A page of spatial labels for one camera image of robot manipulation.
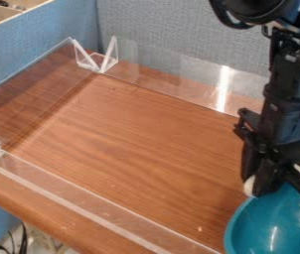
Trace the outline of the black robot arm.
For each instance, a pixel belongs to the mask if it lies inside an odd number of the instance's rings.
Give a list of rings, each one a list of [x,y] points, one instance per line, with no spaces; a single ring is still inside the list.
[[[244,192],[260,197],[286,184],[300,191],[300,0],[209,0],[225,26],[255,26],[271,40],[270,81],[259,113],[239,110]]]

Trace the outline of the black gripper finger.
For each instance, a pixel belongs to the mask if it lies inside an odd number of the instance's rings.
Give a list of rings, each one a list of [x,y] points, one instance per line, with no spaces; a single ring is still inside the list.
[[[242,179],[248,180],[258,172],[262,162],[263,154],[259,151],[258,145],[254,143],[246,143],[242,151]]]
[[[268,157],[262,157],[259,159],[252,188],[252,193],[256,197],[279,191],[284,184],[287,165],[288,163],[286,160],[274,160]]]

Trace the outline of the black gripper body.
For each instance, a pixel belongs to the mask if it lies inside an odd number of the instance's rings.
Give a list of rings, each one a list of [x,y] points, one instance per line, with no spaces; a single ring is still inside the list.
[[[300,192],[300,103],[266,100],[260,114],[248,108],[237,113],[233,132],[244,144],[258,145],[263,157],[287,161],[284,184]]]

